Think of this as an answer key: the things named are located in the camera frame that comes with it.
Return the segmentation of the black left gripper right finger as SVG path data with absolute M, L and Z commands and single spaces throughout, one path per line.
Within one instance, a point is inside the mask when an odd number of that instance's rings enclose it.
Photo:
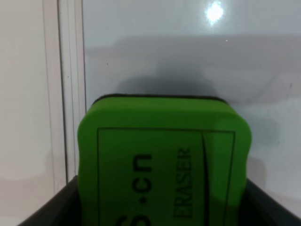
M 243 195 L 243 225 L 299 226 L 301 219 L 280 205 L 249 179 Z

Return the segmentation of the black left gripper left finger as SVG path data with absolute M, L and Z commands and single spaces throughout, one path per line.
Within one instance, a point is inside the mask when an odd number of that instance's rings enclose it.
M 80 226 L 81 204 L 78 191 L 78 177 L 75 176 L 50 201 L 19 225 Z

